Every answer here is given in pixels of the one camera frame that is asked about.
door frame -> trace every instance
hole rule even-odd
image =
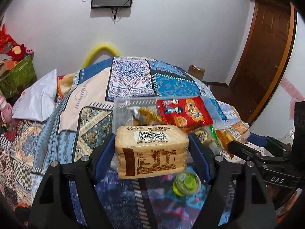
[[[254,6],[254,14],[253,14],[253,18],[252,18],[252,23],[251,23],[251,27],[250,27],[250,31],[249,31],[249,35],[248,35],[248,39],[244,48],[244,51],[242,53],[242,56],[240,58],[240,61],[238,63],[238,66],[236,68],[236,71],[233,75],[232,80],[230,81],[229,86],[235,81],[238,71],[240,70],[241,67],[241,62],[244,60],[244,58],[246,57],[247,51],[250,47],[250,41],[252,38],[252,34],[253,34],[253,30],[254,30],[254,26],[255,26],[255,22],[256,22],[256,15],[257,15],[257,9],[258,9],[258,2],[256,0],[255,2],[255,6]],[[264,95],[264,97],[262,98],[262,100],[260,101],[260,103],[257,105],[256,109],[252,112],[252,114],[250,115],[249,119],[247,120],[247,123],[249,125],[253,124],[254,121],[258,118],[258,116],[263,112],[263,109],[266,107],[266,105],[268,104],[268,102],[270,101],[270,99],[272,98],[276,88],[278,87],[284,72],[286,70],[287,64],[289,62],[290,59],[290,55],[292,52],[292,47],[293,47],[293,42],[294,42],[294,38],[295,38],[295,30],[296,30],[296,10],[295,7],[293,6],[292,3],[290,3],[290,25],[289,25],[289,31],[288,31],[288,38],[287,38],[287,43],[286,43],[286,47],[279,65],[279,68],[266,92],[266,94]]]

yellow foam tube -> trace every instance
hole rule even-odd
[[[89,53],[88,57],[86,58],[86,60],[83,64],[82,68],[86,68],[89,65],[91,65],[95,55],[98,54],[102,50],[109,51],[114,57],[119,57],[120,56],[120,53],[118,52],[118,50],[113,45],[111,45],[109,43],[99,44],[96,47],[94,47],[94,49],[91,50],[91,52]]]

metal screw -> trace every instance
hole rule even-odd
[[[223,158],[222,156],[219,156],[219,155],[215,157],[215,160],[216,160],[217,162],[222,162],[223,159],[224,159],[224,158]]]
[[[253,167],[253,166],[254,166],[254,163],[253,163],[252,161],[247,161],[247,165],[248,165],[249,167]]]
[[[87,162],[88,160],[89,160],[89,156],[88,155],[84,155],[84,156],[82,156],[81,157],[81,160],[83,161],[83,162]]]
[[[57,161],[53,161],[52,163],[51,163],[51,166],[52,167],[56,167],[58,165],[58,162]]]

green box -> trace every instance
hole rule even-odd
[[[23,90],[33,84],[36,73],[33,67],[32,58],[26,56],[10,71],[6,71],[0,77],[0,88],[3,95],[8,99],[14,95],[21,95]]]

nutrition facts table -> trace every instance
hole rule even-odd
[[[175,164],[176,151],[162,151],[151,153],[138,153],[138,166],[154,167]]]

